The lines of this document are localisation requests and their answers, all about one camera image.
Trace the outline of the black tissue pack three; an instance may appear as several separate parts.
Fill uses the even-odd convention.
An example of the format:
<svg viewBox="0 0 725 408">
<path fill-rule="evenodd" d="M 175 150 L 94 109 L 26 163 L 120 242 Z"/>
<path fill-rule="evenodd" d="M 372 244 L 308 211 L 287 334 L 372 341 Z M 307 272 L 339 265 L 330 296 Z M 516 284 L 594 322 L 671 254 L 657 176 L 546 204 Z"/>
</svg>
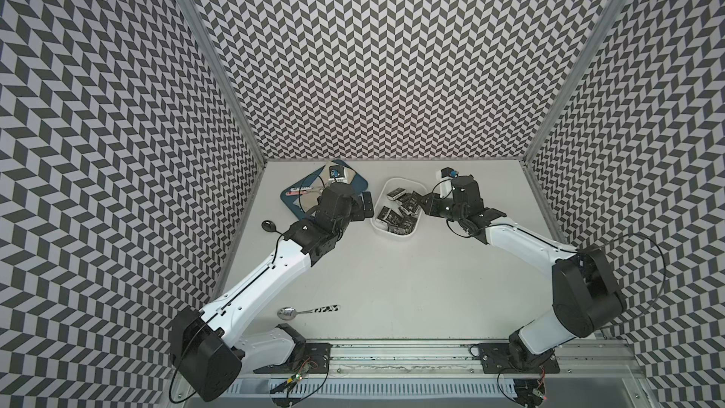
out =
<svg viewBox="0 0 725 408">
<path fill-rule="evenodd" d="M 423 196 L 418 192 L 406 193 L 400 200 L 400 211 L 403 215 L 418 217 Z"/>
</svg>

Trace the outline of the black tissue pack two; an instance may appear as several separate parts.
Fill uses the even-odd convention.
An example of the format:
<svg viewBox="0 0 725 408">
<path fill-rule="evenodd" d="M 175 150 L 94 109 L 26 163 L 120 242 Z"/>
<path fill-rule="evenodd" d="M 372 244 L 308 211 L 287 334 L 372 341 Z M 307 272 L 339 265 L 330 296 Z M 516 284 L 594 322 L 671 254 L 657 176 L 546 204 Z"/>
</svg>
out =
<svg viewBox="0 0 725 408">
<path fill-rule="evenodd" d="M 402 221 L 402 217 L 396 211 L 386 206 L 381 208 L 381 211 L 377 215 L 377 219 L 388 226 L 398 226 L 400 221 Z"/>
</svg>

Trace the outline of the black tissue pack one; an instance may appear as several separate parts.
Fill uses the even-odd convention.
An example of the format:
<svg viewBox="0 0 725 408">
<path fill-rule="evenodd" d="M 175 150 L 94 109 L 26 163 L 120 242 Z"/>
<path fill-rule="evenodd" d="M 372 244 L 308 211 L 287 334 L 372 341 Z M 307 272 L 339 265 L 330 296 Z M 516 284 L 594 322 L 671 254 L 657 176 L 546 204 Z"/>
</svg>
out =
<svg viewBox="0 0 725 408">
<path fill-rule="evenodd" d="M 404 188 L 398 187 L 386 194 L 386 197 L 391 201 L 397 201 L 400 198 L 402 198 L 406 194 L 406 190 Z"/>
</svg>

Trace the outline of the white storage box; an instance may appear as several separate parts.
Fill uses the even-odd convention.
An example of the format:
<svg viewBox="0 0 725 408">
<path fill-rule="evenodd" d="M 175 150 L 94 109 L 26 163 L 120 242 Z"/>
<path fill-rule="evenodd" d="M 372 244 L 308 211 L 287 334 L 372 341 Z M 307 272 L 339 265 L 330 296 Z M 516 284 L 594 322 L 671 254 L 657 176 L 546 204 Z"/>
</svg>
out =
<svg viewBox="0 0 725 408">
<path fill-rule="evenodd" d="M 413 201 L 426 194 L 426 186 L 404 178 L 389 179 L 374 204 L 375 232 L 398 241 L 410 239 L 421 223 L 422 209 L 413 211 Z"/>
</svg>

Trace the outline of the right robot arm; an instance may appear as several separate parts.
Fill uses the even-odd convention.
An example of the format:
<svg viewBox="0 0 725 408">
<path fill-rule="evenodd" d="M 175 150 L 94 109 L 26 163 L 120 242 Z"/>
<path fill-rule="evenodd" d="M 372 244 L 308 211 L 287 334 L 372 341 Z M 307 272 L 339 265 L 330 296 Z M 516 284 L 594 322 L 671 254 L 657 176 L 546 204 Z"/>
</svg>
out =
<svg viewBox="0 0 725 408">
<path fill-rule="evenodd" d="M 532 232 L 484 205 L 470 175 L 446 167 L 420 206 L 425 215 L 457 224 L 462 238 L 502 249 L 539 270 L 551 283 L 551 308 L 512 332 L 505 356 L 519 372 L 534 371 L 554 349 L 585 338 L 627 310 L 627 300 L 601 247 L 577 249 Z"/>
</svg>

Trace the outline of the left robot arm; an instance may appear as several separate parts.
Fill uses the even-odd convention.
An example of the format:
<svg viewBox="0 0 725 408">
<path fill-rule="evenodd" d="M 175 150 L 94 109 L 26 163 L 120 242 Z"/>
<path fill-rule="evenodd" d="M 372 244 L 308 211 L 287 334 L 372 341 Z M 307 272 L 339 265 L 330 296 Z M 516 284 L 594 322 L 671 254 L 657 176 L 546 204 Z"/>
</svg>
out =
<svg viewBox="0 0 725 408">
<path fill-rule="evenodd" d="M 226 392 L 246 362 L 279 366 L 290 360 L 294 336 L 282 327 L 272 340 L 243 347 L 248 326 L 266 305 L 297 277 L 334 250 L 352 222 L 374 215 L 372 196 L 343 182 L 322 191 L 310 215 L 279 234 L 274 250 L 247 277 L 201 309 L 186 307 L 173 318 L 170 358 L 175 377 L 183 377 L 194 395 L 212 402 Z"/>
</svg>

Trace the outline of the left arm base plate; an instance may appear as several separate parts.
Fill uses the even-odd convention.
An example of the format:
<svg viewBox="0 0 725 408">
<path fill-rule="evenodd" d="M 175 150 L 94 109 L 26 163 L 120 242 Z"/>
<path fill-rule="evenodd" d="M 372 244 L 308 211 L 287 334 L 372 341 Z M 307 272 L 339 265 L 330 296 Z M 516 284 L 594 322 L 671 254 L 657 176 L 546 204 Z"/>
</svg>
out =
<svg viewBox="0 0 725 408">
<path fill-rule="evenodd" d="M 286 362 L 277 366 L 264 366 L 256 369 L 254 373 L 289 376 L 302 370 L 302 366 L 308 364 L 311 374 L 326 374 L 330 369 L 331 354 L 331 343 L 320 342 L 296 345 Z"/>
</svg>

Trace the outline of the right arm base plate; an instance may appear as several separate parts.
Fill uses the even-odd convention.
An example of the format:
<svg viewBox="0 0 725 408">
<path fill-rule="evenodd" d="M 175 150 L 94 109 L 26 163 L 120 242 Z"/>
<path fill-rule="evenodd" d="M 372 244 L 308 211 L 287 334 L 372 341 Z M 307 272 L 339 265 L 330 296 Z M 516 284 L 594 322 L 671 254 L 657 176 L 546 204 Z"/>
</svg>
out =
<svg viewBox="0 0 725 408">
<path fill-rule="evenodd" d="M 469 350 L 472 356 L 481 362 L 483 372 L 489 375 L 499 373 L 549 375 L 561 372 L 553 349 L 534 355 L 526 348 L 507 342 L 483 342 L 473 345 Z"/>
</svg>

